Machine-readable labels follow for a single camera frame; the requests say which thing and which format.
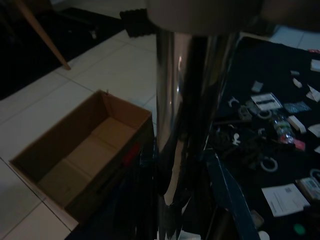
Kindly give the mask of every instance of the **open cardboard box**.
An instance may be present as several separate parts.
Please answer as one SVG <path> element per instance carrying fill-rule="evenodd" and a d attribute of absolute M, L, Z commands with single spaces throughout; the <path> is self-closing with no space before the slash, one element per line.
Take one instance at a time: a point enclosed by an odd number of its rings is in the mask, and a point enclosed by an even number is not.
<path fill-rule="evenodd" d="M 153 136 L 151 112 L 98 91 L 10 163 L 82 223 Z"/>

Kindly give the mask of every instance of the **reflective surface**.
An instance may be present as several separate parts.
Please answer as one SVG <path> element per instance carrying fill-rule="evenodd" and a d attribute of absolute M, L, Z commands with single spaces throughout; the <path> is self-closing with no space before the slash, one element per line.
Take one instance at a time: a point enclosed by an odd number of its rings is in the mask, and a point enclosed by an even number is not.
<path fill-rule="evenodd" d="M 236 46 L 235 34 L 157 34 L 159 239 L 178 239 L 205 140 Z"/>

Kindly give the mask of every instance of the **white paper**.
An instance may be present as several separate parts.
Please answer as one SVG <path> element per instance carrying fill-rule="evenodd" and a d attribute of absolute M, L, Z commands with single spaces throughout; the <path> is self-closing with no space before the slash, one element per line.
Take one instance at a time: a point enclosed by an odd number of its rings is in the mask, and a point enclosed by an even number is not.
<path fill-rule="evenodd" d="M 273 186 L 261 189 L 274 217 L 281 217 L 304 210 L 310 206 L 307 199 L 292 183 L 283 186 Z"/>
<path fill-rule="evenodd" d="M 320 124 L 312 125 L 308 127 L 308 130 L 312 132 L 314 135 L 316 135 L 318 138 L 320 138 Z"/>
<path fill-rule="evenodd" d="M 320 146 L 318 146 L 315 150 L 316 153 L 320 154 Z"/>
<path fill-rule="evenodd" d="M 251 99 L 261 111 L 282 108 L 282 105 L 272 93 L 251 96 Z"/>
<path fill-rule="evenodd" d="M 316 102 L 319 102 L 320 101 L 320 92 L 318 92 L 317 90 L 315 90 L 311 86 L 309 86 L 309 88 L 310 88 L 310 91 L 306 94 L 306 97 L 311 100 L 314 100 Z"/>

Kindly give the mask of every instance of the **small electronic component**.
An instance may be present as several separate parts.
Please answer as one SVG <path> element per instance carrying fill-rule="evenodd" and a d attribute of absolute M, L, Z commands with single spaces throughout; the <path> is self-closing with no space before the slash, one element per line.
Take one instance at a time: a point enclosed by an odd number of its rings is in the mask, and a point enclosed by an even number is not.
<path fill-rule="evenodd" d="M 320 188 L 313 178 L 306 177 L 296 180 L 295 182 L 310 202 L 320 200 Z"/>

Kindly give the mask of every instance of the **black rug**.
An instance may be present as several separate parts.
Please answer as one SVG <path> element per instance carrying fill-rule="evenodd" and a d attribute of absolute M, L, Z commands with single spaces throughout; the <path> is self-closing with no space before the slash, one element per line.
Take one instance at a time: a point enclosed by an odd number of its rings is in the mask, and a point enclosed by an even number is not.
<path fill-rule="evenodd" d="M 122 21 L 117 18 L 76 8 L 68 8 L 61 13 L 85 20 L 97 27 L 96 39 L 93 39 L 88 31 L 62 19 L 53 11 L 37 16 L 40 24 L 67 61 L 124 29 Z M 58 59 L 27 22 L 20 22 L 13 28 L 18 39 L 14 43 L 1 34 L 0 26 L 0 100 L 61 66 Z"/>
<path fill-rule="evenodd" d="M 156 33 L 157 27 L 149 20 L 145 8 L 122 11 L 120 17 L 130 38 Z"/>
<path fill-rule="evenodd" d="M 310 61 L 320 60 L 320 54 L 310 53 L 305 50 L 296 49 L 282 44 L 275 44 L 253 38 L 244 38 L 238 45 L 233 63 L 229 72 L 227 85 L 219 108 L 220 117 L 231 114 L 228 100 L 231 96 L 236 97 L 241 103 L 247 101 L 253 94 L 251 87 L 254 81 L 264 83 L 262 93 L 272 92 L 282 103 L 296 103 L 305 101 L 312 108 L 296 114 L 297 118 L 306 127 L 320 122 L 319 104 L 306 98 L 310 84 L 315 89 L 320 90 L 320 73 L 310 71 Z M 297 88 L 292 83 L 290 70 L 300 72 L 297 77 L 302 82 L 303 88 Z M 264 127 L 269 122 L 257 122 L 257 128 Z M 307 154 L 302 152 L 280 153 L 277 155 L 279 170 L 275 173 L 257 171 L 243 171 L 237 174 L 240 167 L 228 164 L 230 172 L 242 186 L 249 208 L 256 210 L 263 218 L 264 225 L 261 230 L 266 231 L 273 240 L 293 240 L 302 239 L 295 235 L 293 225 L 302 223 L 301 213 L 296 213 L 284 217 L 273 217 L 261 188 L 279 186 L 294 183 L 296 179 L 301 179 L 309 175 L 312 168 L 320 168 L 319 155 L 313 149 L 320 145 L 319 138 L 308 132 L 305 135 L 297 134 L 298 139 L 306 143 Z M 78 226 L 67 238 L 67 240 L 127 240 L 124 236 L 115 237 L 113 219 L 116 214 L 118 202 L 118 189 L 109 195 L 108 200 L 97 211 L 97 214 L 83 226 Z M 142 198 L 141 203 L 145 203 L 147 198 Z M 191 233 L 199 233 L 197 229 L 198 219 L 193 201 L 190 201 L 185 210 L 183 230 Z"/>

